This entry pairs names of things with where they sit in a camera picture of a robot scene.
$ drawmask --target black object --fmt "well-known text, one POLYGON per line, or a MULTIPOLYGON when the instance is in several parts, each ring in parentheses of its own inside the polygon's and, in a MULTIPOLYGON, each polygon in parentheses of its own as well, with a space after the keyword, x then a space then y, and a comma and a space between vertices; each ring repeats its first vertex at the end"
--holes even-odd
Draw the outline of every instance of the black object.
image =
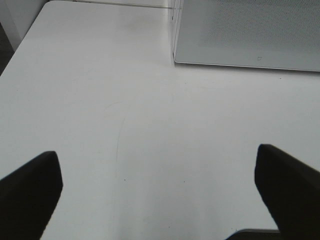
POLYGON ((46 151, 0 181, 0 239, 42 236, 63 188, 56 152, 46 151))
POLYGON ((235 232, 226 240, 282 240, 278 230, 243 229, 235 232))
POLYGON ((262 144, 254 181, 283 239, 320 239, 318 171, 272 145, 262 144))

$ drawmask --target white wall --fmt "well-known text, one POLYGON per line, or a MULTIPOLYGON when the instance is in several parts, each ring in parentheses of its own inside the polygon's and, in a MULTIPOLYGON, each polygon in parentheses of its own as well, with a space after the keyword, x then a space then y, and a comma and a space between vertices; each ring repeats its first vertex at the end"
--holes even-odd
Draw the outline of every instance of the white wall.
POLYGON ((48 0, 0 0, 0 23, 16 50, 48 0))

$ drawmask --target table surface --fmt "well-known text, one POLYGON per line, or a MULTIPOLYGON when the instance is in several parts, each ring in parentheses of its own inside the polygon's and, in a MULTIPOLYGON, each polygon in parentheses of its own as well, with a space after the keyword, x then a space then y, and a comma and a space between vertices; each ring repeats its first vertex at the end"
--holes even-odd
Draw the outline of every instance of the table surface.
POLYGON ((57 151, 64 187, 42 239, 274 229, 258 145, 320 170, 319 74, 174 65, 170 32, 168 9, 51 1, 12 57, 0 177, 57 151))

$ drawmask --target scratch mark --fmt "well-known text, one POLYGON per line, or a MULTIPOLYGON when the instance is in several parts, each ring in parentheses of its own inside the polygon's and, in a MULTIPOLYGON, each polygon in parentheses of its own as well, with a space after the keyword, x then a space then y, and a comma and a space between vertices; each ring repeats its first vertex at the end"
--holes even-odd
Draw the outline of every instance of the scratch mark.
POLYGON ((120 135, 121 135, 121 132, 122 132, 122 129, 124 127, 124 123, 125 123, 125 120, 126 120, 127 116, 125 116, 122 120, 122 123, 121 123, 121 126, 120 126, 120 130, 119 130, 119 134, 118 134, 118 139, 117 139, 117 142, 116 142, 116 155, 115 155, 115 161, 117 162, 118 161, 118 152, 119 152, 119 142, 120 142, 120 135))
POLYGON ((115 105, 115 104, 120 104, 122 103, 122 101, 116 101, 114 103, 109 104, 108 106, 105 107, 105 110, 107 110, 108 108, 110 108, 111 106, 115 105))

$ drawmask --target white table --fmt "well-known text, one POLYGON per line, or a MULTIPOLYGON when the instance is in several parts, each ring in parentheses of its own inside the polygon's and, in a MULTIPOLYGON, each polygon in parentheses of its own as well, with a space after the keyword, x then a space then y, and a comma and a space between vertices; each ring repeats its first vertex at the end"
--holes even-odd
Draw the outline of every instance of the white table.
POLYGON ((174 66, 168 21, 168 9, 52 1, 0 77, 0 177, 59 156, 64 187, 42 239, 273 229, 258 145, 320 170, 319 74, 174 66))

